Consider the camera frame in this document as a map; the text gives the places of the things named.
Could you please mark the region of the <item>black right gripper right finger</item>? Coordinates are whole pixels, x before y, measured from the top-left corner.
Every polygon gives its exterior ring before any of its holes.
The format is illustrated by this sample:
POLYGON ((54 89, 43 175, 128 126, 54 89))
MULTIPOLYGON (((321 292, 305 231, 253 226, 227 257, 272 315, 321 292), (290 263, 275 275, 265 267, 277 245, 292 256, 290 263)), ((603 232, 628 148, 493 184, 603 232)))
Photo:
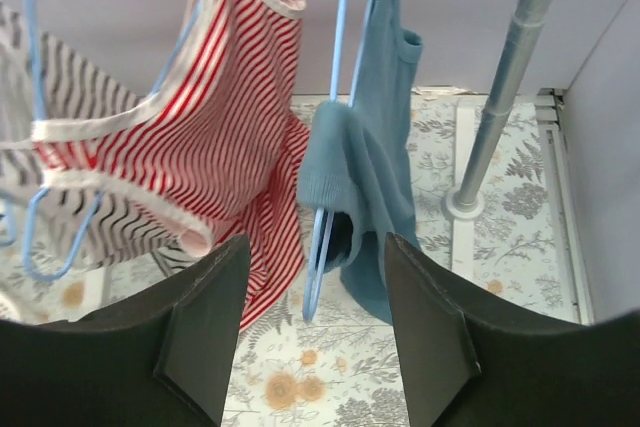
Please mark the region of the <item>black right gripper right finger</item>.
POLYGON ((639 315, 593 325, 506 301, 399 235, 386 282, 413 426, 635 426, 639 315))

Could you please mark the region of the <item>blue wire hanger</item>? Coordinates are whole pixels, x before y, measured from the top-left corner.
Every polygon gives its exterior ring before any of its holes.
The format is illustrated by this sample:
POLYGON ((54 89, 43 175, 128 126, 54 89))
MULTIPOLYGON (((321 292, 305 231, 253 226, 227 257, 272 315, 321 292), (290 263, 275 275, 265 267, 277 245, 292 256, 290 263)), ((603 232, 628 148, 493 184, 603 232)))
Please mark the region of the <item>blue wire hanger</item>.
MULTIPOLYGON (((352 107, 354 95, 358 86, 359 73, 363 58, 365 38, 374 0, 367 0, 367 6, 363 15, 361 38, 358 45, 354 70, 352 73, 352 83, 347 106, 352 107)), ((329 103, 338 104, 339 74, 342 62, 342 49, 344 43, 344 32, 346 26, 348 0, 338 0, 338 10, 336 18, 336 28, 333 47, 332 70, 329 90, 329 103)), ((322 136, 317 136, 317 143, 323 141, 322 149, 318 150, 323 154, 328 154, 326 165, 334 163, 334 157, 343 157, 342 149, 340 154, 333 147, 332 142, 337 140, 340 132, 339 126, 333 122, 322 131, 322 136)), ((322 278, 325 273, 327 257, 329 252, 331 231, 333 229, 335 213, 324 208, 318 208, 315 212, 314 226, 311 237, 311 250, 308 260, 307 278, 303 299, 302 315, 305 322, 310 323, 316 313, 319 302, 322 278)))

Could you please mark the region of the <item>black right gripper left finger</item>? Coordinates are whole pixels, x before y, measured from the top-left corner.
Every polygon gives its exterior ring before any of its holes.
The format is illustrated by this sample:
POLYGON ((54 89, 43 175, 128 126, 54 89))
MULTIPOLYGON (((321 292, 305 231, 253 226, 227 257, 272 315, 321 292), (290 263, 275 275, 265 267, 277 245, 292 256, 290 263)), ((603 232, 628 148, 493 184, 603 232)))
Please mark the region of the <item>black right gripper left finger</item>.
POLYGON ((81 319, 1 325, 5 426, 217 426, 248 287, 236 235, 81 319))

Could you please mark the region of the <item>blue tank top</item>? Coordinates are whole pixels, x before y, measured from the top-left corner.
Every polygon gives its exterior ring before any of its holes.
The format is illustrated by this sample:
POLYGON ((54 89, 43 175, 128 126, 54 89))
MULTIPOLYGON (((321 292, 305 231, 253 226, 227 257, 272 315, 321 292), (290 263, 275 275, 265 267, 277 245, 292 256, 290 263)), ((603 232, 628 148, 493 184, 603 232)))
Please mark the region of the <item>blue tank top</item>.
POLYGON ((401 24, 401 0, 374 0, 353 106, 328 99, 316 108, 298 172, 298 203, 335 213, 324 274, 339 270, 355 302, 385 323, 392 321, 385 237, 419 244, 407 141, 422 48, 421 37, 401 24), (340 132, 332 145, 343 157, 326 165, 317 136, 333 122, 340 132))

